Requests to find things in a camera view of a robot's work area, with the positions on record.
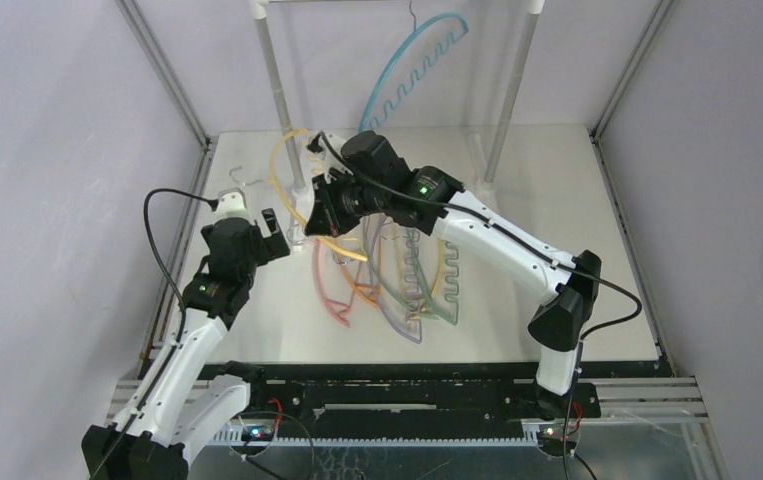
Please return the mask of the yellow wavy hanger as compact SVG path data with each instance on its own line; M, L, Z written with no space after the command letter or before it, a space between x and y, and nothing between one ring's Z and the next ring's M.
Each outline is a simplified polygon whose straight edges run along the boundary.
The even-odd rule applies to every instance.
M231 161L229 178L246 195L248 204L263 204L261 193L264 187L271 188L281 200L287 213L292 217L290 224L291 242L299 245L304 241L304 227L311 216L315 194L311 186L312 177L322 175L329 180L328 173L333 166L333 157L325 153L312 153L308 149L314 134L307 129L292 130L275 142L268 160L266 176L262 175L263 142L272 140L272 132L228 132L220 135L218 150L227 152ZM278 177L277 163L282 149L294 147L306 186L302 189L285 191Z

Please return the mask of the circuit board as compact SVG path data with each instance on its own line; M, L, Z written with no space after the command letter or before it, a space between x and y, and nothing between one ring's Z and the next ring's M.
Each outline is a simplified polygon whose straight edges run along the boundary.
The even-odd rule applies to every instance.
M568 432L559 431L556 428L546 427L537 434L537 439L540 443L564 443L568 442L569 438L576 433L575 429L570 429Z
M276 436L276 430L269 425L253 425L244 427L241 433L242 444L254 442L271 442Z

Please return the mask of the purple wavy hanger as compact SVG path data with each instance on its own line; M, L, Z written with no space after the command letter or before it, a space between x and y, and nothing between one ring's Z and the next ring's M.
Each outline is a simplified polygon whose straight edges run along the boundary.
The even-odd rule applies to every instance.
M423 342L421 318L416 315L415 320L410 320L410 315L413 313L411 305L399 290L384 278L382 272L384 242L382 235L387 223L388 220L385 217L379 217L375 226L366 231L369 239L370 284L378 289L376 301L387 324L403 339L415 345L421 345Z

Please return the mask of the pink plain hanger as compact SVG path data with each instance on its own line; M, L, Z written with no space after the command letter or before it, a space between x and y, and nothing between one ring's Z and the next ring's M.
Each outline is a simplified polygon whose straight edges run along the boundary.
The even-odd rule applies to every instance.
M331 281L325 276L324 256L329 251L320 240L314 241L312 257L313 284L318 298L328 316L344 328L350 328L350 314L354 306L355 293L351 292L344 298L331 296Z

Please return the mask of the aluminium frame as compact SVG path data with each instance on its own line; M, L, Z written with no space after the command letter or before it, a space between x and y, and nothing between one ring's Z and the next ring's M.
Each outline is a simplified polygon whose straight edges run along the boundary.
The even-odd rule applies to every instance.
M646 21L640 39L632 50L629 61L623 69L618 82L610 94L603 108L600 119L591 133L591 142L597 155L597 161L602 168L602 174L609 192L614 195L616 187L610 178L601 149L601 135L606 130L606 123L611 120L616 108L622 101L624 94L628 92L629 83L633 81L639 72L641 64L648 56L652 43L671 17L672 12L678 5L676 1L658 1ZM136 1L119 1L117 6L128 23L128 26L139 42L152 69L163 85L167 95L187 126L191 129L196 142L200 146L200 157L204 158L210 148L215 146L215 141L210 139L197 114L194 112L179 77L171 65L170 60L160 45L157 36L142 8ZM462 373L466 379L489 380L509 379L513 373L533 376L531 364L331 364L331 365L301 365L299 370L305 377L312 381L324 382L355 382L357 380L396 380L403 382L407 387L415 389L420 383L429 381L437 382L441 379L450 379L455 372ZM705 472L709 479L728 479L730 477L722 455L717 450L718 444L712 426L707 424L698 429L693 435L697 443L693 446L697 457L706 460L706 466L698 466L699 473ZM143 441L133 442L134 450L126 454L124 458L133 467L134 479L183 479L186 477L181 472L180 465L183 463L180 454L166 452L161 454L156 446L147 447Z

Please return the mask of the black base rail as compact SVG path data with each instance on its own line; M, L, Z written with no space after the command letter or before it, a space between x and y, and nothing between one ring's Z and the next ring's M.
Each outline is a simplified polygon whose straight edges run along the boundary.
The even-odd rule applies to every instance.
M604 384L670 378L652 361L591 361L573 394L535 381L533 362L423 364L209 364L199 377L237 373L251 385L244 420L279 414L282 437L317 440L474 440L517 437L524 421L602 414Z

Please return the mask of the blue wavy hanger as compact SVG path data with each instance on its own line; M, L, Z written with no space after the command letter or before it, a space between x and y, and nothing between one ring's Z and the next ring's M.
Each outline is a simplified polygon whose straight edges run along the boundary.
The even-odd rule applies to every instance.
M410 27L380 71L365 101L357 130L379 130L405 119L416 96L470 33L468 19L451 9L419 13L407 3Z

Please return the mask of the white clothes rack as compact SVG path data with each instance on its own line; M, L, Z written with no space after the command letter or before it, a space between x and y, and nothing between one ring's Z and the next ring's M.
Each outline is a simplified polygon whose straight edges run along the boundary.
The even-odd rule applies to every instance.
M545 1L525 1L523 4L525 6L526 12L525 27L523 29L523 34L518 46L516 59L514 60L512 75L507 87L507 92L505 94L500 119L491 146L491 152L485 163L485 173L483 179L480 181L480 184L485 189L492 187L495 178L501 153L505 145L507 131L512 118L516 98L520 90L527 58L531 49L533 35L536 30L539 17L544 9ZM258 39L261 45L267 75L270 81L271 91L277 111L278 120L280 122L280 127L282 132L288 135L293 130L293 125L289 116L286 96L278 70L277 58L274 52L272 37L267 22L267 5L268 3L266 1L251 0L249 2L251 14L255 22ZM416 23L414 25L413 32L400 44L399 48L388 60L384 69L382 70L382 73L379 75L362 113L362 117L359 123L359 129L361 131L372 126L379 127L383 125L389 117L389 114L398 108L401 101L412 92L417 83L421 81L427 72L436 65L439 59L448 53L449 49L456 42L458 42L460 37L455 34L454 30L450 30L445 33L442 37L442 40L432 48L431 53L420 61L417 68L410 71L408 74L408 81L396 87L396 99L394 101L386 101L383 103L383 116L376 118L371 115L373 108L380 98L381 90L383 89L390 75L390 72L398 63L402 61L402 57L412 49L412 45L417 41L419 37L423 36L425 32L429 30L430 27L435 23L445 21L447 19L453 19L460 24L460 31L462 35L465 35L468 32L468 24L466 20L461 15L456 13L442 13L429 18L421 24Z

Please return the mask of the green wavy hanger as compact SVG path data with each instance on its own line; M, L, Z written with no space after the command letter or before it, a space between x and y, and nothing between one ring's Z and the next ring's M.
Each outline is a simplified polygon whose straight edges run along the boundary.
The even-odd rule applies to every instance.
M434 268L422 262L421 234L416 229L405 230L404 298L407 320L417 324L424 319L442 320L456 326L460 312L459 249L449 241L438 240L434 253Z

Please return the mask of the right circuit board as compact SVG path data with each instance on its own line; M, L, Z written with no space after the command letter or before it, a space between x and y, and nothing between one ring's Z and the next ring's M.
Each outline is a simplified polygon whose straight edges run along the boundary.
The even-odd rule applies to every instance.
M559 431L556 428L546 427L537 434L537 439L540 443L564 443L568 442L569 438L576 433L575 429L570 429L568 432Z

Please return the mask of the left circuit board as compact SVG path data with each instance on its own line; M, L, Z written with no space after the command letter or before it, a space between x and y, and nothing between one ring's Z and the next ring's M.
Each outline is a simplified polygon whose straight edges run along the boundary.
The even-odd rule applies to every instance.
M241 433L242 444L254 442L271 442L276 436L276 430L269 425L253 425L244 427Z

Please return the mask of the orange plain hanger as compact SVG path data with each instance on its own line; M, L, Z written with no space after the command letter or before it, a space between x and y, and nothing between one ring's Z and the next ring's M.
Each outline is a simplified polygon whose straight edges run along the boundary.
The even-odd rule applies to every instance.
M341 274L351 288L352 292L364 303L376 310L379 310L380 306L377 300L377 288L361 280L364 263L349 257L342 256L338 253L334 254L334 259L335 262L340 266ZM354 271L350 270L348 267L348 265L353 262L357 264L357 267Z

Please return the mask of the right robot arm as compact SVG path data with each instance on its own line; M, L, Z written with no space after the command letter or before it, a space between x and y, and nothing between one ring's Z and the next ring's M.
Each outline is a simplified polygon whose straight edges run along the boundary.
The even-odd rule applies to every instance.
M339 237L382 213L499 268L538 303L527 326L540 347L531 407L543 419L573 412L581 330L598 297L597 255L572 255L538 240L440 168L410 168L373 130L349 139L320 131L307 149L323 158L324 167L312 179L306 235Z

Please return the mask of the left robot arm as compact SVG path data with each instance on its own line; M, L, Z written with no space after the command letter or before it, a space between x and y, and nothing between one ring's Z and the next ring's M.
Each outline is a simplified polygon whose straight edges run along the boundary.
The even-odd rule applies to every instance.
M173 337L107 426L91 426L81 449L93 479L185 479L207 443L235 414L262 414L268 388L259 370L229 361L204 394L187 398L211 352L248 302L257 270L291 249L273 209L257 222L240 209L202 229L209 252L182 292Z

